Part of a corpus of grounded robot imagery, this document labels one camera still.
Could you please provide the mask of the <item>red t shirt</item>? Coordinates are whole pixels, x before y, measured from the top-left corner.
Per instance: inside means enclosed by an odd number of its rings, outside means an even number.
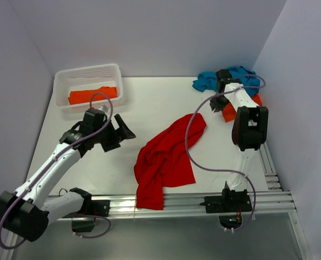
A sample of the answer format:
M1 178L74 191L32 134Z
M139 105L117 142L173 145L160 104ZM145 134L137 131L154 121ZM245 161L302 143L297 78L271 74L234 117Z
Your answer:
M195 183L185 148L185 133L192 114L174 121L141 148L134 165L138 184L136 208L163 210L165 187Z

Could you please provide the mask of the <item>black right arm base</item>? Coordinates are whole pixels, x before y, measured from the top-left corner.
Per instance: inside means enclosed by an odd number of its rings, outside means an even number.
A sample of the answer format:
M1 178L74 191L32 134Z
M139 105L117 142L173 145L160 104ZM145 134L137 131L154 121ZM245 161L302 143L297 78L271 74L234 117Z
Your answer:
M227 183L219 196L205 196L200 206L205 207L208 214L229 213L219 216L219 222L224 229L235 230L243 224L243 212L252 211L252 203L247 190L231 190Z

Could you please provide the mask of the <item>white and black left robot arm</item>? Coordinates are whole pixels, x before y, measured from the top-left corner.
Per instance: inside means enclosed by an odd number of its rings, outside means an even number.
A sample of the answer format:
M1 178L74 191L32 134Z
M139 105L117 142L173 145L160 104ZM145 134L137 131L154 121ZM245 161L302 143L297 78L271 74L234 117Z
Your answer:
M120 115L87 110L83 120L63 133L51 156L31 178L12 193L4 191L0 195L0 229L34 242L52 222L62 217L72 214L92 218L89 192L75 187L47 201L50 191L95 145L101 145L108 152L119 148L122 141L135 137Z

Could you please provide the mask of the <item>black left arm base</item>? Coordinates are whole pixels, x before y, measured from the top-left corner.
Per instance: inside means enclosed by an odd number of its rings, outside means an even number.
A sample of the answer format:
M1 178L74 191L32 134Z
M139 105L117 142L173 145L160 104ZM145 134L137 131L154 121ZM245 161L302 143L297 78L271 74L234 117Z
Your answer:
M106 234L111 228L111 221L108 219L110 209L109 200L92 200L85 210L66 215L64 218L71 218L71 230L76 234L91 233L95 227L106 223Z

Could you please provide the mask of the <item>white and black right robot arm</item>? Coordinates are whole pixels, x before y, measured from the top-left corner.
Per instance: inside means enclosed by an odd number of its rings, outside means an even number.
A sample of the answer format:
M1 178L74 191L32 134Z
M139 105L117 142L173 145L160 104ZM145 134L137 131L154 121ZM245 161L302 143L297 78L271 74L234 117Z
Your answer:
M221 79L218 83L220 96L210 100L212 111L222 111L230 103L236 116L232 128L232 142L236 146L238 158L235 170L227 180L227 187L236 192L249 187L247 177L257 150L266 141L268 109L258 105L247 94L238 79Z

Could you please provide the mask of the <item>blue t shirt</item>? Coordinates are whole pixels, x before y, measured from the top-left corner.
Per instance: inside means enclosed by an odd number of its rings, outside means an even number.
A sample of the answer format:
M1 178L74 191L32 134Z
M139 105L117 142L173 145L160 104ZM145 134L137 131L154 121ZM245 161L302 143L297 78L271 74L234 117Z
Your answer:
M245 90L250 97L253 97L259 92L260 79L254 76L243 76L247 74L255 75L256 73L254 71L243 66L229 67L228 70L232 77L238 77L244 86L248 86ZM201 72L197 79L193 81L192 86L200 92L205 90L217 92L217 77L215 72Z

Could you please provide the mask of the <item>rolled orange t shirt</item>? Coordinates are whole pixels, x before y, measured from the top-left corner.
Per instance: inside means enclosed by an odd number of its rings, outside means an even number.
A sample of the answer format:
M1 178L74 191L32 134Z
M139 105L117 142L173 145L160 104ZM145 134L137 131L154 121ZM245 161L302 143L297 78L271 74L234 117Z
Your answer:
M99 89L71 91L68 97L69 104L77 105L90 102L91 97L98 92L106 94L110 99L117 98L116 87L102 86Z

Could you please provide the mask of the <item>white plastic basket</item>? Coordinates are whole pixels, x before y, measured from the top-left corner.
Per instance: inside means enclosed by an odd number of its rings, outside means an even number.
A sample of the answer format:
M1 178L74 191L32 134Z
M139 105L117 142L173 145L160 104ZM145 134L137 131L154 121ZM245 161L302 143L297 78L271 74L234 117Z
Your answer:
M125 102L119 66L114 63L62 70L56 73L53 97L57 107L64 113L84 112L89 102L71 105L68 97L73 91L93 90L100 87L116 88L116 97L111 99L114 107Z

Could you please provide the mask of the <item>aluminium rail frame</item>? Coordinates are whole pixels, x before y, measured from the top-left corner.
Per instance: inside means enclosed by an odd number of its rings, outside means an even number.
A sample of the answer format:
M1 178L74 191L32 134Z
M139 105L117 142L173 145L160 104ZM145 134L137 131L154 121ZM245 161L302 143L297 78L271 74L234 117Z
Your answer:
M105 153L100 146L88 152L75 167L54 184L46 194L47 199L54 199L62 187L78 186L93 195L96 200L110 200L109 217L186 217L204 216L204 207L199 204L205 196L220 193L226 174L205 176L200 169L194 168L197 183L166 191L165 208L153 211L135 208L136 181L132 169L142 141L131 140L121 144L118 149ZM267 144L263 144L254 159L251 174L258 188L256 215L262 213L288 213L302 259L312 259L312 253L306 241L304 231L297 216L297 207L291 192L284 191Z

